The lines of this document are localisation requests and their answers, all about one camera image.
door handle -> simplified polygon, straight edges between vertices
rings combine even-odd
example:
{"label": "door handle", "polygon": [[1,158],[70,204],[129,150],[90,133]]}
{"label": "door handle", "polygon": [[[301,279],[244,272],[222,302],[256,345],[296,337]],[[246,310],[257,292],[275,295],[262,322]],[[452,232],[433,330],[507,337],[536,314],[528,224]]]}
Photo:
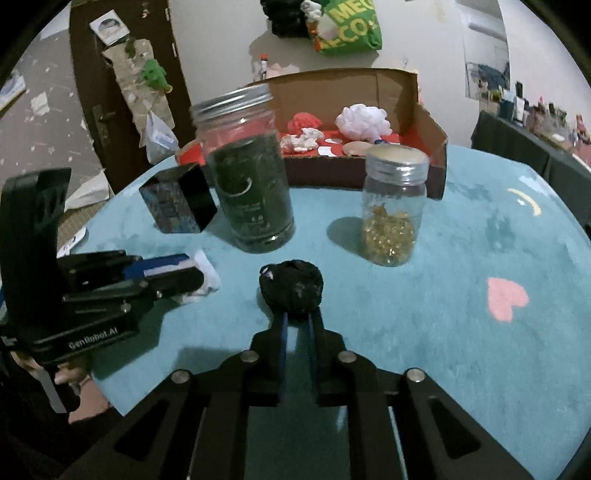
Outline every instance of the door handle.
{"label": "door handle", "polygon": [[99,134],[100,146],[103,150],[111,144],[109,129],[106,123],[115,116],[115,112],[103,113],[102,105],[95,105],[92,108],[92,116],[95,120],[96,130]]}

jar with gold beads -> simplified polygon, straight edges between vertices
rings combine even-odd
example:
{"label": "jar with gold beads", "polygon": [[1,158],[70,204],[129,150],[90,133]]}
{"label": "jar with gold beads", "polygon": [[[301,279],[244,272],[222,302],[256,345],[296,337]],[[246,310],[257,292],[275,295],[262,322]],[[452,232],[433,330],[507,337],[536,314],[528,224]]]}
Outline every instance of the jar with gold beads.
{"label": "jar with gold beads", "polygon": [[398,144],[371,147],[365,160],[362,243],[366,258],[396,267],[412,256],[427,200],[429,157]]}

yellow crescent moon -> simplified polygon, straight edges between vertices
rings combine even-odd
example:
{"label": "yellow crescent moon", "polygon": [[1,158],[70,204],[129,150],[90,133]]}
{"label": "yellow crescent moon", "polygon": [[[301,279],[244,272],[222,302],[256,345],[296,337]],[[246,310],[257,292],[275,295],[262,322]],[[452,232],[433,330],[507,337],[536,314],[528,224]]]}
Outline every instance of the yellow crescent moon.
{"label": "yellow crescent moon", "polygon": [[515,189],[507,189],[507,191],[519,195],[527,203],[529,203],[534,208],[534,217],[537,217],[538,215],[542,214],[542,209],[540,208],[540,205],[538,205],[535,202],[535,200],[532,197],[530,197],[529,195],[527,195],[519,190],[515,190]]}

red crumpled paper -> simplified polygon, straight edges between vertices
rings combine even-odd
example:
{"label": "red crumpled paper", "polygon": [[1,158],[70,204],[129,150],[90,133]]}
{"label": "red crumpled paper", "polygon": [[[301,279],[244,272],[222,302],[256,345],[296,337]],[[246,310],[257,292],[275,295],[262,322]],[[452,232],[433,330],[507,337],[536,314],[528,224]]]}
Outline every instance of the red crumpled paper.
{"label": "red crumpled paper", "polygon": [[320,125],[322,122],[311,113],[300,112],[287,122],[287,131],[292,135],[301,135],[302,128],[318,128]]}

round table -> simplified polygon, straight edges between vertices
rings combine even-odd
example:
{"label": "round table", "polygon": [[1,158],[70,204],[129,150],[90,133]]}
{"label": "round table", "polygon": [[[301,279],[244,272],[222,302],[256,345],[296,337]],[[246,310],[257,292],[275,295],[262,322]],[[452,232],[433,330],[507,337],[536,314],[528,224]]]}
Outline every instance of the round table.
{"label": "round table", "polygon": [[[361,193],[292,189],[294,238],[263,255],[232,244],[218,213],[199,234],[157,230],[138,193],[169,158],[89,222],[80,251],[144,258],[203,249],[222,279],[202,301],[161,301],[138,336],[96,353],[94,378],[122,414],[171,371],[216,368],[268,326],[261,266],[299,258],[324,277],[327,329],[378,368],[420,367],[538,480],[554,480],[591,424],[591,247],[529,167],[450,146],[444,198],[429,200],[411,261],[359,255]],[[313,404],[305,330],[288,333],[287,392],[251,409],[247,479],[349,477],[343,409]]]}

